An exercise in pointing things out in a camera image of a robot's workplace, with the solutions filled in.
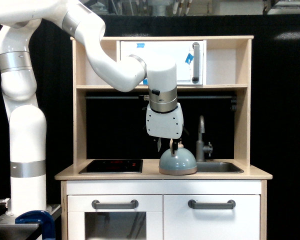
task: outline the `black curtain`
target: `black curtain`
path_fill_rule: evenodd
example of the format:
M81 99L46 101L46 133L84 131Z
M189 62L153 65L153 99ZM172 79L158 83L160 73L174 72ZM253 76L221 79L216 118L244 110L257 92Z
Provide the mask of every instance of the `black curtain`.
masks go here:
M300 238L300 15L101 17L106 36L254 36L251 164L273 175L268 239ZM73 162L71 41L42 21L30 51L47 119L47 201L59 203L54 175ZM0 87L0 198L10 196L8 129Z

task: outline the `microwave handle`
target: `microwave handle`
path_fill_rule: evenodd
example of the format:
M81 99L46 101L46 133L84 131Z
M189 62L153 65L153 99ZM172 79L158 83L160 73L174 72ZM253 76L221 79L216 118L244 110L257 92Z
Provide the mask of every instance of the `microwave handle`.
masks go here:
M132 200L131 202L100 203L98 200L94 200L91 205L94 209L135 209L139 206L139 202Z
M193 48L193 78L192 82L197 84L199 82L200 73L200 45L197 42L192 44Z

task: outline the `gray faucet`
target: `gray faucet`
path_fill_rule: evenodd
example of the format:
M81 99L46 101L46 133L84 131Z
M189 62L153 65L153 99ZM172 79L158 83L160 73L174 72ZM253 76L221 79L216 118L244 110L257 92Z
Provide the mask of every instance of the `gray faucet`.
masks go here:
M197 162L206 162L205 154L209 154L209 157L212 154L211 143L209 142L208 145L205 145L205 142L202 140L202 134L204 134L205 132L205 119L204 116L201 115L199 119L198 141L196 141L195 160Z

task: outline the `drawer handle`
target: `drawer handle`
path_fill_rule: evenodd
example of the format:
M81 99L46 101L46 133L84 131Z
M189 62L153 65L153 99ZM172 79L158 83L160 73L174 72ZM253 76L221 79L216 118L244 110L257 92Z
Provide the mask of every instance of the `drawer handle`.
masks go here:
M200 45L197 42L192 44L192 48L194 50L193 53L193 78L192 82L197 84L199 82L199 74L200 74Z
M131 202L100 203L94 200L91 205L94 209L135 209L139 206L139 202L132 200Z
M236 202L229 200L227 203L206 203L206 202L196 202L195 200L188 201L189 208L192 209L205 209L205 210L224 210L224 209L234 209Z

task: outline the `stovetop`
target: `stovetop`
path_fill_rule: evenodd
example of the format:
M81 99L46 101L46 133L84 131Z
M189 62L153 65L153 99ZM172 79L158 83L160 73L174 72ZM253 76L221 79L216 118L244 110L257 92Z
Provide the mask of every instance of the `stovetop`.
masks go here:
M142 159L96 159L79 174L140 174Z

